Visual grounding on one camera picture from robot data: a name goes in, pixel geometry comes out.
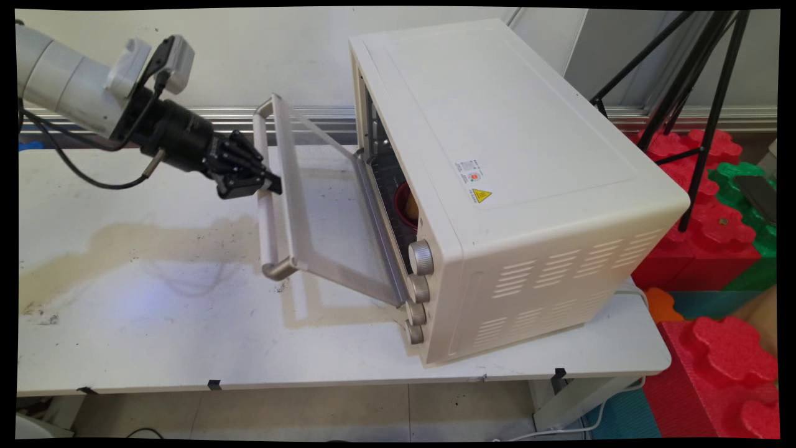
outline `floor tile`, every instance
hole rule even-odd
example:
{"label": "floor tile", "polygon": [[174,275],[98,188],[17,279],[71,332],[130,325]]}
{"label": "floor tile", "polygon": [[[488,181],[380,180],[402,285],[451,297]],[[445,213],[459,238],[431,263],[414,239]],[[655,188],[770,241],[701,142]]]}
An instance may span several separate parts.
{"label": "floor tile", "polygon": [[76,437],[126,437],[134,430],[150,427],[164,438],[189,438],[205,393],[88,395],[72,429]]}
{"label": "floor tile", "polygon": [[209,392],[191,438],[408,442],[405,385]]}
{"label": "floor tile", "polygon": [[413,442],[484,442],[533,431],[526,381],[409,387]]}

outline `yellow warning triangle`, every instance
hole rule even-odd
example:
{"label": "yellow warning triangle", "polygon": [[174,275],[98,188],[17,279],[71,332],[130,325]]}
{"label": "yellow warning triangle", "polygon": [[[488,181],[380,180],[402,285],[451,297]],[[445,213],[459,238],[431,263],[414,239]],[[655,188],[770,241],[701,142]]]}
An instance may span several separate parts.
{"label": "yellow warning triangle", "polygon": [[484,202],[484,199],[489,198],[492,195],[491,191],[484,191],[484,190],[476,190],[473,189],[473,193],[475,193],[475,198],[478,200],[478,203]]}

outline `toaster oven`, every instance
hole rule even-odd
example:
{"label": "toaster oven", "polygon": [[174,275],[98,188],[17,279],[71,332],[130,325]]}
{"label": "toaster oven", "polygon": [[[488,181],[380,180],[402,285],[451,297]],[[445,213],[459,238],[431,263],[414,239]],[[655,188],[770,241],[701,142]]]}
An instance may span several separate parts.
{"label": "toaster oven", "polygon": [[424,363],[587,322],[689,206],[501,21],[367,34],[350,52],[356,151],[278,95],[254,116],[283,180],[258,193],[263,273],[405,307]]}

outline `sticker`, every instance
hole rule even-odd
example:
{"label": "sticker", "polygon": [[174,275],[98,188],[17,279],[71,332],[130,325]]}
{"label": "sticker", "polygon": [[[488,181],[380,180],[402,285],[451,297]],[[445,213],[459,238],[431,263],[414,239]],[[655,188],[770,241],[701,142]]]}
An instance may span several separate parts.
{"label": "sticker", "polygon": [[477,159],[459,160],[453,166],[473,204],[480,204],[492,195],[492,185],[488,179],[484,181],[484,171]]}
{"label": "sticker", "polygon": [[472,185],[484,178],[484,171],[476,159],[460,160],[454,163],[459,179],[465,185]]}
{"label": "sticker", "polygon": [[484,202],[484,199],[489,198],[491,195],[491,191],[473,189],[473,196],[475,196],[475,200],[478,201],[479,204]]}

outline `oven control knob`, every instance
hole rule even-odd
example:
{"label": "oven control knob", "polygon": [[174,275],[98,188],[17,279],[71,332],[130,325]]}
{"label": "oven control knob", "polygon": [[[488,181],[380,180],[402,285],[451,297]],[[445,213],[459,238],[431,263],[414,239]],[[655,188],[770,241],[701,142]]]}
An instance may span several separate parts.
{"label": "oven control knob", "polygon": [[409,265],[416,275],[428,275],[434,272],[434,262],[431,259],[431,248],[426,240],[415,241],[409,244]]}
{"label": "oven control knob", "polygon": [[406,337],[411,345],[423,343],[423,329],[419,325],[412,325],[409,320],[406,320],[404,327],[406,327]]}
{"label": "oven control knob", "polygon": [[428,290],[426,277],[410,273],[407,278],[409,279],[409,296],[412,301],[417,304],[428,303],[431,299],[431,292]]}
{"label": "oven control knob", "polygon": [[426,309],[423,304],[406,302],[406,314],[409,316],[409,323],[412,325],[422,325],[426,323]]}

